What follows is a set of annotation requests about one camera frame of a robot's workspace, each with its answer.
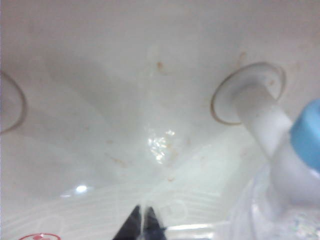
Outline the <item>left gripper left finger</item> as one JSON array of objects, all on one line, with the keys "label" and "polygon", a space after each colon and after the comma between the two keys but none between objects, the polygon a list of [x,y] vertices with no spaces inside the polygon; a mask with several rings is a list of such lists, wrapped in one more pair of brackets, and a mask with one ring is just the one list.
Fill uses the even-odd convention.
[{"label": "left gripper left finger", "polygon": [[141,226],[141,206],[136,205],[113,237],[113,240],[136,240],[141,234]]}]

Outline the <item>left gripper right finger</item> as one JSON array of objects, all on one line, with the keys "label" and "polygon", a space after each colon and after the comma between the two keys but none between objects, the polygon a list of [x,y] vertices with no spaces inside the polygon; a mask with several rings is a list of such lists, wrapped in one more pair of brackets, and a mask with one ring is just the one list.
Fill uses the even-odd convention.
[{"label": "left gripper right finger", "polygon": [[160,224],[154,209],[149,206],[144,213],[143,239],[144,240],[166,240],[166,228]]}]

